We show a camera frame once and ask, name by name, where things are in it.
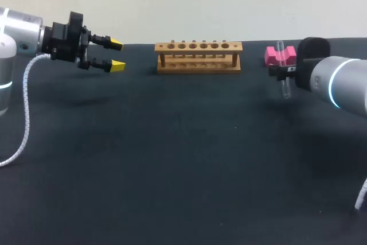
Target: black table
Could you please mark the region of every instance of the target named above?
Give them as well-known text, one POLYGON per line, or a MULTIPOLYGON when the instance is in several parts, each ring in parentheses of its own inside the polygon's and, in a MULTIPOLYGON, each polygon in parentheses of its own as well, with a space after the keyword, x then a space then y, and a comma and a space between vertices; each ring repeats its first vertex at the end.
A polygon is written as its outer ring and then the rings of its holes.
MULTIPOLYGON (((358 58, 366 44, 331 41, 358 58)), ((366 214, 349 213, 367 120, 294 87, 282 100, 269 45, 244 42, 236 76, 157 75, 153 45, 126 45, 114 75, 40 61, 28 145, 0 169, 0 244, 366 244, 366 214)), ((23 136, 25 65, 0 117, 3 160, 23 136)))

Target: pink object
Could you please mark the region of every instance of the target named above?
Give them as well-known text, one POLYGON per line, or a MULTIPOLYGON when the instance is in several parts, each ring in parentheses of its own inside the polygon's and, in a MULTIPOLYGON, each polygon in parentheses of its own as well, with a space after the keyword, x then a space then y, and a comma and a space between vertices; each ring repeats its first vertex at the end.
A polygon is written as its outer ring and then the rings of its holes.
MULTIPOLYGON (((281 52, 276 51, 274 47, 272 46, 266 47, 265 52, 266 66, 269 67, 270 65, 279 65, 280 54, 281 52)), ((286 65, 293 65, 296 63, 297 54, 293 46, 288 46, 284 50, 284 57, 286 59, 286 65)))

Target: black mount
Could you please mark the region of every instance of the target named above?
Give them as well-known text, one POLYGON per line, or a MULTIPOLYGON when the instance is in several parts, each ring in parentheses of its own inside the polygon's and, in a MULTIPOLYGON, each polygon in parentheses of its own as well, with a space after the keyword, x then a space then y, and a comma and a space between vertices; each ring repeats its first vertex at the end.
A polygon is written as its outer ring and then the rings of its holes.
POLYGON ((50 54, 52 60, 77 63, 82 69, 93 66, 109 72, 110 63, 97 64, 87 60, 87 47, 91 41, 108 49, 121 50, 121 45, 111 42, 108 36, 92 36, 91 31, 83 26, 83 15, 72 11, 67 24, 54 22, 52 28, 45 27, 42 52, 50 54))
POLYGON ((327 57, 330 57, 329 42, 320 37, 308 37, 298 45, 296 65, 285 67, 271 65, 269 66, 269 76, 276 76, 277 80, 294 77, 297 87, 311 91, 312 71, 320 61, 327 57))

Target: white wall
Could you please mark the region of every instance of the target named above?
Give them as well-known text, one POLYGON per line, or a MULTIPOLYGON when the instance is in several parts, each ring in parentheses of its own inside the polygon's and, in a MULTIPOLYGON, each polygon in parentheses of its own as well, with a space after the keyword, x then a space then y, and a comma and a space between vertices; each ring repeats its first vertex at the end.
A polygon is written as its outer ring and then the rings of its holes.
POLYGON ((124 43, 367 36, 367 0, 0 0, 65 23, 71 10, 124 43))

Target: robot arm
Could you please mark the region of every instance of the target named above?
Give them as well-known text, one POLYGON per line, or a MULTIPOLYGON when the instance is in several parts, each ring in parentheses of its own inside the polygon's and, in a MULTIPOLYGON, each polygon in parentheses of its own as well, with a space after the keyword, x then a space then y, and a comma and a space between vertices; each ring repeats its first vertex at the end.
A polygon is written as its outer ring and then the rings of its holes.
POLYGON ((71 12, 67 24, 54 22, 47 27, 41 17, 0 7, 0 116, 7 110, 16 54, 34 57, 46 53, 52 60, 70 61, 82 69, 92 66, 106 72, 124 70, 125 63, 119 61, 88 60, 90 42, 107 49, 123 48, 123 44, 108 36, 92 35, 83 26, 82 14, 71 12))
POLYGON ((297 87, 367 118, 367 60, 330 56, 330 44, 324 38, 304 39, 295 66, 271 66, 269 73, 278 80, 294 78, 297 87))
POLYGON ((90 42, 114 50, 122 50, 123 44, 108 36, 92 35, 83 26, 83 15, 79 13, 71 12, 67 24, 54 22, 52 27, 47 27, 41 17, 0 7, 0 33, 15 40, 19 54, 34 57, 37 53, 47 53, 52 60, 70 61, 82 69, 92 66, 106 72, 124 70, 125 63, 118 61, 88 60, 90 42))

